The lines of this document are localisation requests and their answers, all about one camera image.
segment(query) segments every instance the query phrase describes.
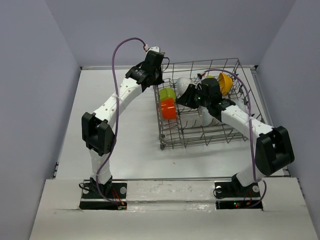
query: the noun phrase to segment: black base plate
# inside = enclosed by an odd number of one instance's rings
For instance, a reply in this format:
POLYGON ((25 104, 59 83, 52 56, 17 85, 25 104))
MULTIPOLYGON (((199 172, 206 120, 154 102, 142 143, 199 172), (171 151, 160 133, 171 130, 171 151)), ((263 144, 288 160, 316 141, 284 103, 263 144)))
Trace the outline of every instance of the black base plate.
POLYGON ((216 181, 214 183, 215 189, 217 187, 221 187, 221 192, 214 191, 214 195, 216 196, 217 199, 224 199, 224 198, 245 198, 249 197, 249 191, 251 192, 251 195, 253 198, 260 198, 260 192, 254 192, 252 187, 253 186, 258 186, 257 183, 253 183, 249 185, 245 190, 243 191, 231 191, 231 181, 216 181))
MULTIPOLYGON (((244 201, 216 201, 215 202, 215 208, 217 210, 222 210, 222 209, 246 209, 249 208, 251 205, 255 204, 258 202, 257 200, 252 200, 251 202, 249 200, 244 200, 244 201)), ((254 207, 251 207, 251 209, 263 209, 262 202, 257 204, 254 207)))
POLYGON ((125 201, 126 201, 127 193, 124 193, 124 194, 120 193, 120 189, 122 187, 127 188, 127 183, 113 182, 111 191, 106 196, 108 199, 116 201, 117 204, 113 202, 109 202, 107 200, 103 200, 103 198, 96 192, 90 191, 88 193, 84 193, 84 191, 82 190, 79 208, 82 210, 126 210, 127 202, 125 201), (113 190, 116 191, 119 198, 123 202, 123 205, 120 203, 118 199, 114 199, 114 195, 112 193, 113 190))

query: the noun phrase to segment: orange cup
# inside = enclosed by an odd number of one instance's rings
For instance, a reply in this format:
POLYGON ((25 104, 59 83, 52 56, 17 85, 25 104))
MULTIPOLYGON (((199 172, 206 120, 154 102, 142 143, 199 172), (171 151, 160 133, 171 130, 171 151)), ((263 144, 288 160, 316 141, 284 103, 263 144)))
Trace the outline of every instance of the orange cup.
POLYGON ((161 101, 161 111, 163 119, 177 119, 175 101, 172 97, 161 101))

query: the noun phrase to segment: yellow bowl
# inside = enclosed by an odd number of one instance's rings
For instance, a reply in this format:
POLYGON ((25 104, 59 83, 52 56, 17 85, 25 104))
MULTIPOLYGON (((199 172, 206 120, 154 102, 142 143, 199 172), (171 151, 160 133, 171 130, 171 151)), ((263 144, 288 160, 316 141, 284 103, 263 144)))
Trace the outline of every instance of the yellow bowl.
POLYGON ((233 81, 232 78, 224 73, 219 74, 219 85, 222 95, 227 95, 232 88, 233 81))

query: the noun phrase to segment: metal wire basket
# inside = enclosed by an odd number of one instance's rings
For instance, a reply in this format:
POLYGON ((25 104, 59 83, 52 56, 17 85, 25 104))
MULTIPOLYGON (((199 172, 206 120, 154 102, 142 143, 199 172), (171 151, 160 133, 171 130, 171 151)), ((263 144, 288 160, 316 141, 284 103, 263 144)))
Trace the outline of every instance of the metal wire basket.
MULTIPOLYGON (((217 119, 213 119, 209 125, 202 126, 201 112, 199 109, 191 109, 176 104, 176 116, 177 119, 166 120, 162 116, 161 102, 159 91, 164 88, 172 88, 175 91, 177 98, 179 97, 176 82, 180 77, 188 77, 195 84, 199 82, 197 78, 198 73, 203 73, 209 69, 226 69, 232 73, 237 74, 248 88, 249 97, 251 100, 251 111, 253 116, 261 122, 264 122, 263 116, 257 104, 256 98, 253 95, 252 89, 248 82, 245 71, 240 64, 238 58, 225 58, 225 59, 213 59, 213 60, 201 60, 201 61, 190 61, 180 63, 170 63, 168 70, 163 72, 163 84, 154 86, 154 97, 156 103, 156 113, 158 120, 159 140, 160 148, 163 150, 166 147, 187 147, 190 145, 205 144, 224 142, 230 143, 231 140, 242 140, 246 141, 240 132, 231 126, 228 126, 217 119)), ((219 78, 218 71, 212 71, 207 74, 219 78)), ((232 75, 229 75, 233 80, 233 86, 225 98, 229 98, 233 101, 243 103, 244 106, 248 104, 248 96, 243 89, 241 83, 235 79, 232 75)))

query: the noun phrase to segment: white platform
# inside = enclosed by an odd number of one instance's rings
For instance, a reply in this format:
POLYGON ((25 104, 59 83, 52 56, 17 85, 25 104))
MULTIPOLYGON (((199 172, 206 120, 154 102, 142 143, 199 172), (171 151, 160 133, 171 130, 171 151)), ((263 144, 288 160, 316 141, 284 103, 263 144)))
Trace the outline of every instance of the white platform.
POLYGON ((30 240, 318 239, 295 178, 266 178, 264 211, 216 210, 213 181, 129 181, 129 200, 159 202, 129 203, 126 211, 81 210, 80 181, 46 181, 30 240), (192 202, 181 202, 184 195, 192 202))
MULTIPOLYGON (((120 83, 128 70, 117 70, 120 83)), ((249 68, 244 69, 253 94, 257 89, 249 68)), ((81 117, 92 113, 115 91, 111 70, 83 70, 59 159, 57 179, 88 179, 91 158, 82 140, 81 117)), ((117 145, 110 160, 114 179, 230 177, 251 162, 249 141, 231 141, 160 150, 155 97, 148 88, 123 112, 117 145)))

